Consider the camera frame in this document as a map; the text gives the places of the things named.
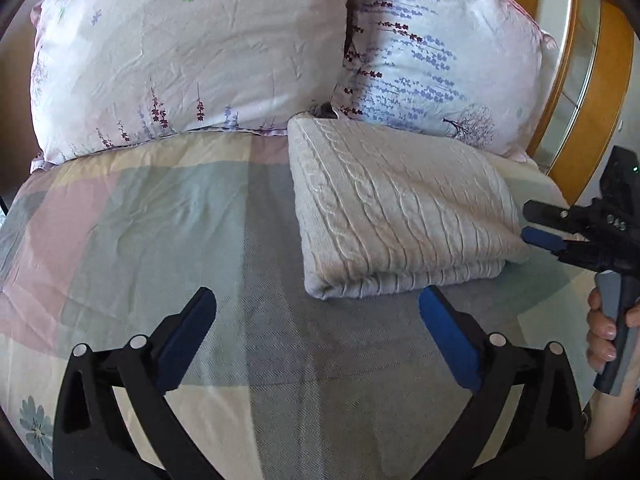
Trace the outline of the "person's right hand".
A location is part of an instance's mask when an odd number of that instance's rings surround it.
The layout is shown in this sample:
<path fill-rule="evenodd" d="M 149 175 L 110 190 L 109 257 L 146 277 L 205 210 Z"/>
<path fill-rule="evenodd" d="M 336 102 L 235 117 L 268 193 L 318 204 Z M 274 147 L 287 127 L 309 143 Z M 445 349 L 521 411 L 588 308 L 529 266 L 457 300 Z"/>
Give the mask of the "person's right hand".
<path fill-rule="evenodd" d="M 616 357 L 613 340 L 616 336 L 615 323 L 602 312 L 600 290 L 595 287 L 588 296 L 589 312 L 587 314 L 587 360 L 589 366 L 598 373 L 603 372 L 605 364 L 613 362 Z M 626 315 L 626 325 L 639 329 L 639 304 L 631 308 Z M 633 383 L 639 380 L 639 337 L 627 370 L 627 376 Z"/>

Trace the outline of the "person's right forearm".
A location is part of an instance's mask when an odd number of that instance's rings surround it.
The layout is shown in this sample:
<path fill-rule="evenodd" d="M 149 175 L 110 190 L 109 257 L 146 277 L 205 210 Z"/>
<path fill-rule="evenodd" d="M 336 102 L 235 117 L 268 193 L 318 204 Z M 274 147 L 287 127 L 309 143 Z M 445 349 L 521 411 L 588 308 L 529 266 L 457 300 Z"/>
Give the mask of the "person's right forearm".
<path fill-rule="evenodd" d="M 588 403 L 590 423 L 585 433 L 586 459 L 602 455 L 623 437 L 638 413 L 638 391 L 631 388 L 619 396 L 596 390 Z"/>

